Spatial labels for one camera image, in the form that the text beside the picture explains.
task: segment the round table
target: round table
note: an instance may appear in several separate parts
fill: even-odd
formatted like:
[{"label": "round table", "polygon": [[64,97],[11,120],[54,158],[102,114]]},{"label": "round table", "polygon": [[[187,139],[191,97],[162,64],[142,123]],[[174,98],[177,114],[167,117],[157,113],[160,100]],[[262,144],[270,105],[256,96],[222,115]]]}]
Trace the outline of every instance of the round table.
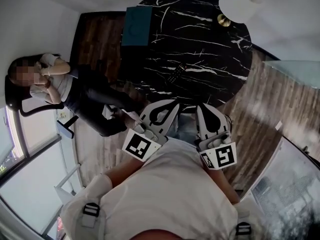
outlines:
[{"label": "round table", "polygon": [[[252,63],[250,35],[245,24],[218,24],[219,0],[143,0],[139,6],[153,7],[149,41],[126,80],[149,101],[179,99],[182,111],[192,113],[198,102],[225,104],[244,85]],[[168,85],[180,63],[186,71]]]}]

